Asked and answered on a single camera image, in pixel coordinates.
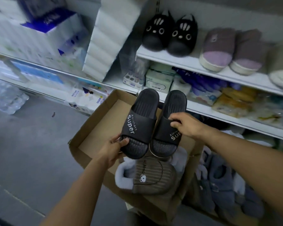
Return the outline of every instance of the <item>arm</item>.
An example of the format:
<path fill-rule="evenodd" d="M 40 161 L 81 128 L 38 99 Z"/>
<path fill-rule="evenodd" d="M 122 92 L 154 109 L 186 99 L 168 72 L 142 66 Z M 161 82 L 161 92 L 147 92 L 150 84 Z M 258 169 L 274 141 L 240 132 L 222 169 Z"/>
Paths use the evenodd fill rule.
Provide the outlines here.
<path fill-rule="evenodd" d="M 209 127 L 190 114 L 171 114 L 171 126 L 220 154 L 269 205 L 283 215 L 283 152 Z"/>
<path fill-rule="evenodd" d="M 129 139 L 119 142 L 118 138 L 105 143 L 40 226 L 90 226 L 104 175 L 123 156 L 120 148 L 129 143 Z"/>

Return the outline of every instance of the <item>panda logo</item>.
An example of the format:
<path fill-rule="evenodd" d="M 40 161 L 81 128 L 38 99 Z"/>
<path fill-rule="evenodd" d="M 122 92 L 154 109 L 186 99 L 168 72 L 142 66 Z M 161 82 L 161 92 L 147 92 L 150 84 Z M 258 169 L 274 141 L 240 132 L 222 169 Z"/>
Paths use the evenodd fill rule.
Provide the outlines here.
<path fill-rule="evenodd" d="M 141 175 L 140 182 L 146 182 L 146 175 Z"/>

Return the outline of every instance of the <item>slide sandal strap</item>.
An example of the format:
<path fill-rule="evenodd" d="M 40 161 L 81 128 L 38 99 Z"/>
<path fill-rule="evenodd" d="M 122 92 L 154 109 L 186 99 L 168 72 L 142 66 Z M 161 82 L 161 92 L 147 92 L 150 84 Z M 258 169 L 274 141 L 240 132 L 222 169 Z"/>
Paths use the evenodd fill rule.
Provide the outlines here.
<path fill-rule="evenodd" d="M 171 122 L 173 121 L 162 116 L 156 127 L 159 131 L 154 134 L 154 139 L 178 146 L 182 134 L 178 129 L 171 127 Z"/>
<path fill-rule="evenodd" d="M 122 128 L 122 136 L 131 137 L 145 144 L 150 143 L 156 119 L 143 117 L 130 110 Z"/>

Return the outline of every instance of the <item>brown striped slipper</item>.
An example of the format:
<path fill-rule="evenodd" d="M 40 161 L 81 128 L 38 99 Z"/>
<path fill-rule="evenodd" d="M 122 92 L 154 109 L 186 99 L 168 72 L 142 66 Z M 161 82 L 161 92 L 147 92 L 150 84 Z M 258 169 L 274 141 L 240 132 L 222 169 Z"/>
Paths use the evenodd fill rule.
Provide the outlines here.
<path fill-rule="evenodd" d="M 125 171 L 135 167 L 135 174 L 125 177 Z M 165 194 L 176 181 L 176 170 L 168 162 L 153 157 L 121 163 L 115 172 L 116 185 L 133 194 Z"/>

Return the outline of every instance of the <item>yellow package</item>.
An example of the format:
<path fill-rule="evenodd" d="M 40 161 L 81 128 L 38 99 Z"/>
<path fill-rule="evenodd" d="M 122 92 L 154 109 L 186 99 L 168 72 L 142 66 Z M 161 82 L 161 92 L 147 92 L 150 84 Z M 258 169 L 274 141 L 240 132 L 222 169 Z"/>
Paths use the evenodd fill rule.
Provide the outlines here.
<path fill-rule="evenodd" d="M 251 106 L 246 102 L 234 100 L 233 98 L 222 94 L 212 106 L 212 109 L 232 117 L 240 118 L 249 113 Z"/>
<path fill-rule="evenodd" d="M 244 102 L 254 102 L 258 91 L 256 89 L 242 86 L 241 90 L 235 90 L 233 88 L 227 87 L 222 90 L 222 93 L 227 95 L 234 100 L 241 100 Z"/>

